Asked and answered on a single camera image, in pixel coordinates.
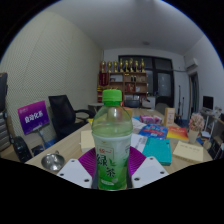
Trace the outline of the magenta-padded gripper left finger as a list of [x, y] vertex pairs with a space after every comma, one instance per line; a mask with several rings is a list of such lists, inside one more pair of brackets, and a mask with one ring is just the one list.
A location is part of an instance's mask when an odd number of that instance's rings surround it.
[[95, 149], [90, 149], [79, 159], [70, 159], [58, 176], [78, 186], [96, 189], [98, 174]]

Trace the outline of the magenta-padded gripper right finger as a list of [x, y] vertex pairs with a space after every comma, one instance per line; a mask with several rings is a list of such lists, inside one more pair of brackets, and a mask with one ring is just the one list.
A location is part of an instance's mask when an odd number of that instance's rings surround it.
[[163, 177], [168, 172], [154, 156], [146, 157], [131, 147], [128, 159], [128, 188], [140, 188]]

